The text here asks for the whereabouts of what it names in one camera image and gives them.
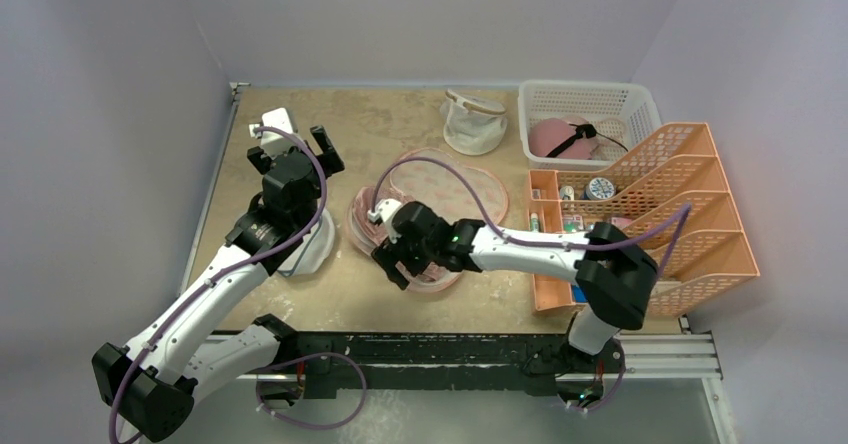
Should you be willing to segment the floral mesh laundry bag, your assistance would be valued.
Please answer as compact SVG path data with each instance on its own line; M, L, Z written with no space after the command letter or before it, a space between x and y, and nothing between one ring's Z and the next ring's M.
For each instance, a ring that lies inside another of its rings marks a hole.
M494 174L463 165L435 148L413 150L400 158L412 161L392 169L379 189L361 188L348 207L348 238L364 254L370 254L387 237L384 228L367 218L373 200L419 201L449 223L461 218L480 219L482 214L471 191L462 184L467 181L493 222L501 222L507 214L509 197L504 184Z

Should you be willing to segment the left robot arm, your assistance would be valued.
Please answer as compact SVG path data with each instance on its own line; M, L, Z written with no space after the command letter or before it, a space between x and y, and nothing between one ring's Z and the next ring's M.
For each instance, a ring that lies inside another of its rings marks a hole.
M287 124L254 124L250 132L258 145L247 156L261 189L211 262L148 327L93 355L113 443L123 441L124 430L132 440L159 442L196 403L240 375L266 367L284 373L297 363L297 332L270 314L222 343L206 340L266 280L314 273L329 257L336 232L326 208L328 179L344 163L320 126L311 129L310 142Z

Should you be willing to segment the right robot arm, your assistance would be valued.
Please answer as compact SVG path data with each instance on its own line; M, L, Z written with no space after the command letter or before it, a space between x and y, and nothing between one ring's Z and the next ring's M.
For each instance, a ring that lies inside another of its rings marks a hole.
M372 259L405 289L413 276L435 265L452 273L515 271L576 285L585 304L561 345L564 363L584 371L622 330L642 329L658 263L633 238L610 223L583 233L540 233L492 226L484 220L453 223L425 204L383 199L368 211L386 238Z

